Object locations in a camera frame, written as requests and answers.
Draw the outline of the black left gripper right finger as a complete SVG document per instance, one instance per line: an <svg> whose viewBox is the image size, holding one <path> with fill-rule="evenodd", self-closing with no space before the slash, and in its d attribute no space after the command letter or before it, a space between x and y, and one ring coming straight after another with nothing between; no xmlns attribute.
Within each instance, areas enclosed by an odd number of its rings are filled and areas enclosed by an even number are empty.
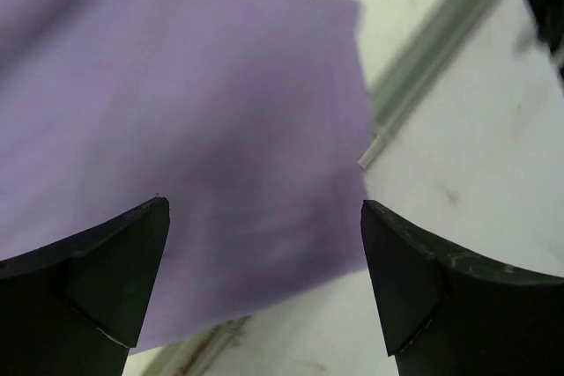
<svg viewBox="0 0 564 376"><path fill-rule="evenodd" d="M563 281L477 254L376 201L361 236L402 375L560 375Z"/></svg>

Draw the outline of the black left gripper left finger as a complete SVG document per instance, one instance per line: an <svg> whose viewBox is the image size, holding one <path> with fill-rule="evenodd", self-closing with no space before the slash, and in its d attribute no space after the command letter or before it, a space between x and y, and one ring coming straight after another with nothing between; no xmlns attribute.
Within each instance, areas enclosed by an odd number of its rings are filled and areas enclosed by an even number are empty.
<svg viewBox="0 0 564 376"><path fill-rule="evenodd" d="M169 230L153 199L1 263L1 374L113 376L137 346Z"/></svg>

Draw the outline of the purple t-shirt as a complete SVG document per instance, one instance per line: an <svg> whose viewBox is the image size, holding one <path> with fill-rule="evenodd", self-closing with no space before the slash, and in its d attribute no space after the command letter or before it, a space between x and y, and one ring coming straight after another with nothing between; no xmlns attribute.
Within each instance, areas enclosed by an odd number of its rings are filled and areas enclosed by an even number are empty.
<svg viewBox="0 0 564 376"><path fill-rule="evenodd" d="M354 0L1 0L1 255L161 195L138 351L362 269Z"/></svg>

